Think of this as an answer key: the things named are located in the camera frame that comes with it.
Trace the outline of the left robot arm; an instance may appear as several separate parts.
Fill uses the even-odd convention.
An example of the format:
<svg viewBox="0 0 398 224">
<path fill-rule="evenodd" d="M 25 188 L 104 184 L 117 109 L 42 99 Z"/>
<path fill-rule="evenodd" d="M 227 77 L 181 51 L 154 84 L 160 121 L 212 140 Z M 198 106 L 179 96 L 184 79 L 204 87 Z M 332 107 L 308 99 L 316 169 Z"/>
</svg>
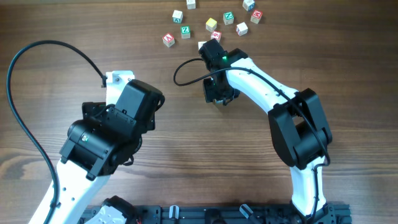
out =
<svg viewBox="0 0 398 224">
<path fill-rule="evenodd" d="M 140 80 L 129 81 L 115 104 L 83 103 L 83 119 L 67 132 L 52 184 L 31 223 L 77 223 L 118 166 L 129 166 L 142 135 L 155 128 L 165 97 Z"/>
</svg>

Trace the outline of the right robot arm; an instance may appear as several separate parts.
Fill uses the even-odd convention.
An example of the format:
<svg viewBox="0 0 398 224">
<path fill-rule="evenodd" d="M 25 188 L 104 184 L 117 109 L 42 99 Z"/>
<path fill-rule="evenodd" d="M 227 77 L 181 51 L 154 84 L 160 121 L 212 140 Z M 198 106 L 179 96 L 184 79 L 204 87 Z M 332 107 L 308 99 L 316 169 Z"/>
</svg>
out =
<svg viewBox="0 0 398 224">
<path fill-rule="evenodd" d="M 240 49 L 225 51 L 217 40 L 198 49 L 210 74 L 203 81 L 205 100 L 226 106 L 244 93 L 266 114 L 273 147 L 290 168 L 292 205 L 305 223 L 326 215 L 322 169 L 330 165 L 330 127 L 318 95 L 287 87 L 258 68 Z"/>
</svg>

